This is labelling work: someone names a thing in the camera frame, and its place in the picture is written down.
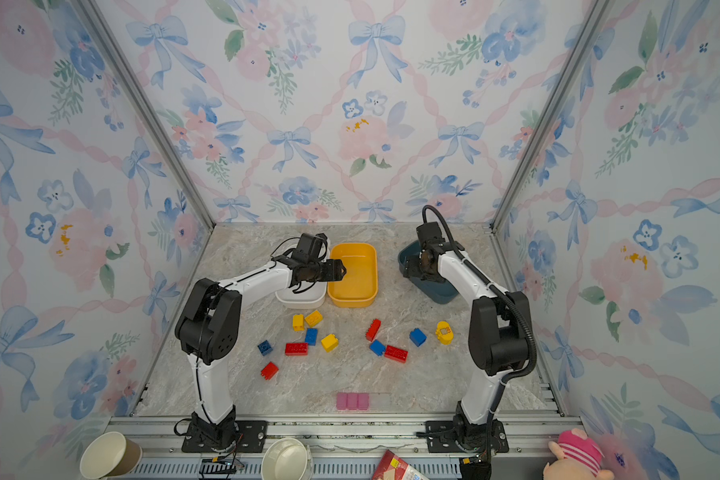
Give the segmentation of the yellow curved lego piece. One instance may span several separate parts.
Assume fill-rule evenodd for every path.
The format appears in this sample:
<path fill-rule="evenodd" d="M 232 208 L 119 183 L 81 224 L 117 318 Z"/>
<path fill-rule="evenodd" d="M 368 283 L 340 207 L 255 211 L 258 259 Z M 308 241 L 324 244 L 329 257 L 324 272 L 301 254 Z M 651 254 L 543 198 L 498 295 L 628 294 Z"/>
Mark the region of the yellow curved lego piece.
<path fill-rule="evenodd" d="M 450 345 L 454 340 L 454 332 L 449 322 L 440 321 L 436 326 L 436 337 L 443 345 Z"/>

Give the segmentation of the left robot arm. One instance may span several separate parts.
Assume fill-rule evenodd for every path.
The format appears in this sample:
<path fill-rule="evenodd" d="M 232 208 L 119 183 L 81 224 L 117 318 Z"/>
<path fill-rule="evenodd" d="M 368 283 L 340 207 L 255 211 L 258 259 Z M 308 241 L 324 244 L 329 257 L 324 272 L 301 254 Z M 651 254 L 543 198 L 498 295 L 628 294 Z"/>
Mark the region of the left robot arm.
<path fill-rule="evenodd" d="M 243 311 L 253 303 L 304 283 L 338 282 L 347 273 L 330 259 L 323 233 L 303 234 L 297 244 L 263 266 L 231 279 L 198 280 L 175 325 L 175 337 L 192 368 L 200 425 L 217 427 L 232 421 L 235 405 L 228 381 L 227 356 L 234 348 Z"/>

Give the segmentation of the yellow plastic bin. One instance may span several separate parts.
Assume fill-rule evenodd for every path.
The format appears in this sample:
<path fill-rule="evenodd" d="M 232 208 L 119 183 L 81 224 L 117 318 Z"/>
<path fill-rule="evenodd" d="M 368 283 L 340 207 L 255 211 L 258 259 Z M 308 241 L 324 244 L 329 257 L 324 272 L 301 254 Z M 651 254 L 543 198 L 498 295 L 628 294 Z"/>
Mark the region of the yellow plastic bin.
<path fill-rule="evenodd" d="M 341 243 L 331 250 L 347 272 L 339 282 L 328 284 L 327 293 L 339 308 L 369 307 L 378 294 L 378 258 L 368 243 Z"/>

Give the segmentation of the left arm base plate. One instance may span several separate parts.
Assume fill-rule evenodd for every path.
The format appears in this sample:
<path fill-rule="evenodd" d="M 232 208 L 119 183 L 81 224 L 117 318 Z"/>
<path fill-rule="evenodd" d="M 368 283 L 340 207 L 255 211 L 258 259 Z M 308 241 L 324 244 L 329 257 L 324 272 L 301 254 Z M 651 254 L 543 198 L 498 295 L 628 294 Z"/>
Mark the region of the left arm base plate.
<path fill-rule="evenodd" d="M 211 425 L 196 416 L 181 434 L 183 453 L 262 453 L 268 422 L 228 420 Z"/>

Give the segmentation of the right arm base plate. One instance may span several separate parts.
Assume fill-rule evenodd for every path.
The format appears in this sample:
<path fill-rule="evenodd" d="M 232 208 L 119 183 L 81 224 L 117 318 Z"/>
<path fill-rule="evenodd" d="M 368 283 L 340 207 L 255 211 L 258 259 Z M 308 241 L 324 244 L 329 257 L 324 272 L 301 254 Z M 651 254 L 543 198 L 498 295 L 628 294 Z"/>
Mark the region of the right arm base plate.
<path fill-rule="evenodd" d="M 448 421 L 426 421 L 423 432 L 416 433 L 424 439 L 429 453 L 464 453 L 490 455 L 507 453 L 509 444 L 502 422 L 494 419 L 491 426 L 464 423 L 454 417 Z"/>

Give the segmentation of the white plastic bin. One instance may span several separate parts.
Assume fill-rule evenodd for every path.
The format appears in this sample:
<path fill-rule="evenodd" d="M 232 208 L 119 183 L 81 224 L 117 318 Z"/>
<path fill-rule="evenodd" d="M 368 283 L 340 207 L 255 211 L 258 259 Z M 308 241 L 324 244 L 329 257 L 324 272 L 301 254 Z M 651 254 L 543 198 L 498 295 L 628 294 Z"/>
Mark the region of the white plastic bin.
<path fill-rule="evenodd" d="M 275 293 L 277 300 L 292 310 L 316 310 L 326 297 L 326 283 L 302 282 Z"/>

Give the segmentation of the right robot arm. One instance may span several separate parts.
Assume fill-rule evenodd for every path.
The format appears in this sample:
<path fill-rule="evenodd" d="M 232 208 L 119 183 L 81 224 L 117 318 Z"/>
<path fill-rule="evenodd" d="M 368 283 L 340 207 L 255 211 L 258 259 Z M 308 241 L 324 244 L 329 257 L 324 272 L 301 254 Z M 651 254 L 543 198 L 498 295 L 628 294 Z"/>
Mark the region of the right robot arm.
<path fill-rule="evenodd" d="M 490 425 L 508 383 L 536 369 L 528 299 L 490 279 L 448 228 L 426 221 L 416 234 L 420 250 L 405 259 L 403 276 L 448 282 L 470 307 L 467 346 L 475 370 L 457 414 L 464 425 Z"/>

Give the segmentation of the dark teal plastic bin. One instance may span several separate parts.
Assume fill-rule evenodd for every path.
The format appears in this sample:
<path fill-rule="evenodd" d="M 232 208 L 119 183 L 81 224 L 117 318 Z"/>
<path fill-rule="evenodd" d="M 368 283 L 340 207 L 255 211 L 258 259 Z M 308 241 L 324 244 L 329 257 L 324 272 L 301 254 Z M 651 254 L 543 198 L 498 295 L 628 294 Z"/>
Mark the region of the dark teal plastic bin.
<path fill-rule="evenodd" d="M 411 256 L 417 256 L 419 253 L 420 245 L 418 241 L 413 241 L 398 253 L 398 267 L 401 274 L 405 273 L 406 259 Z M 450 303 L 459 295 L 457 289 L 449 282 L 438 283 L 413 277 L 408 277 L 408 280 L 430 300 L 440 305 Z"/>

